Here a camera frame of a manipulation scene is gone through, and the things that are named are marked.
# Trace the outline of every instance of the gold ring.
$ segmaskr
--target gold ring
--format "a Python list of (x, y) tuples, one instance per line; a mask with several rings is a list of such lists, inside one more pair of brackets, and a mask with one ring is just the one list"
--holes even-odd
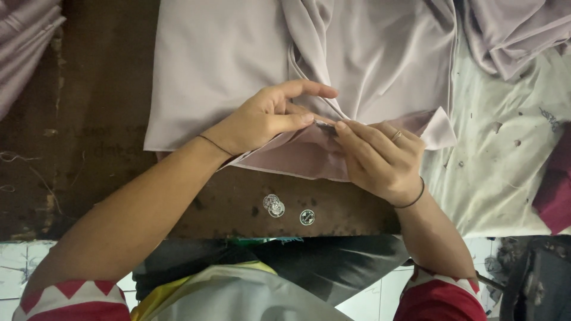
[(396, 132), (395, 136), (393, 136), (393, 138), (391, 138), (391, 142), (395, 142), (397, 139), (399, 139), (401, 136), (403, 135), (403, 133), (399, 131)]

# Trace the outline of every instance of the forearm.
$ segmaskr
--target forearm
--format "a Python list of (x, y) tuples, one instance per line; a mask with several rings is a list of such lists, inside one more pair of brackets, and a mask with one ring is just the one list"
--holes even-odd
[(70, 279), (119, 280), (167, 236), (229, 157), (197, 138), (98, 203), (32, 274), (25, 293)]
[(476, 277), (464, 240), (428, 191), (414, 205), (396, 211), (404, 244), (416, 264), (445, 276)]

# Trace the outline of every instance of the yellow fabric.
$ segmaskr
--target yellow fabric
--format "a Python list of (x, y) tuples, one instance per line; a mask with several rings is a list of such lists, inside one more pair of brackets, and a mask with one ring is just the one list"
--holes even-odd
[[(250, 261), (244, 263), (233, 264), (232, 266), (255, 268), (265, 272), (277, 275), (273, 268), (265, 265), (260, 261)], [(194, 275), (187, 276), (171, 283), (163, 284), (154, 289), (138, 306), (131, 311), (131, 321), (143, 321), (149, 314), (155, 311), (169, 296), (176, 292), (181, 285), (190, 280)]]

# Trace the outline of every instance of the fingernail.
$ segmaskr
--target fingernail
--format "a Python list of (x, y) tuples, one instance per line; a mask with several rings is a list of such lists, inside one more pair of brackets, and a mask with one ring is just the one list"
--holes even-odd
[(344, 122), (336, 122), (335, 129), (337, 130), (344, 130), (347, 128), (347, 125)]
[(301, 121), (304, 124), (311, 123), (313, 121), (313, 114), (301, 115)]

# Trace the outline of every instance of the dark pants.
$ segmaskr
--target dark pants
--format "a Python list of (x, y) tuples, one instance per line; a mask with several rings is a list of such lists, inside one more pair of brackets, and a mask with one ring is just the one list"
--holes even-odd
[(157, 286), (196, 274), (212, 264), (259, 260), (279, 276), (336, 306), (378, 281), (408, 258), (392, 235), (273, 240), (245, 248), (224, 240), (163, 241), (133, 271), (137, 300)]

